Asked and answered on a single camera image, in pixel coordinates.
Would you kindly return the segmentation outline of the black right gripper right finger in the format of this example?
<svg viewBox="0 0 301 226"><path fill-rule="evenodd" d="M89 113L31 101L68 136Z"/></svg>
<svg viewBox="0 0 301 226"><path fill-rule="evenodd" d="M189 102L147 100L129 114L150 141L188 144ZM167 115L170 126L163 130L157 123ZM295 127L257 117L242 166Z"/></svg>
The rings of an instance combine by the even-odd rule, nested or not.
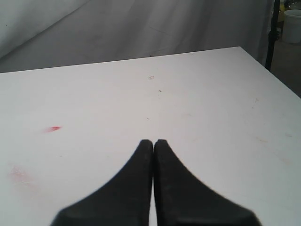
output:
<svg viewBox="0 0 301 226"><path fill-rule="evenodd" d="M159 226L259 226L256 215L198 180L166 140L154 146L154 196Z"/></svg>

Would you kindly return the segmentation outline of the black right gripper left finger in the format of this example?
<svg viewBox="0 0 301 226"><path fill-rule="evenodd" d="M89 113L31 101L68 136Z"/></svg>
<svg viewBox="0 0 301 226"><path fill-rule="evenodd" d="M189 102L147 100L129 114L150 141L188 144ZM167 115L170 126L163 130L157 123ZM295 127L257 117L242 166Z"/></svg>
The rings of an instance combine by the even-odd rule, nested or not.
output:
<svg viewBox="0 0 301 226"><path fill-rule="evenodd" d="M124 167L100 189L58 212L54 226L147 226L153 144L141 140Z"/></svg>

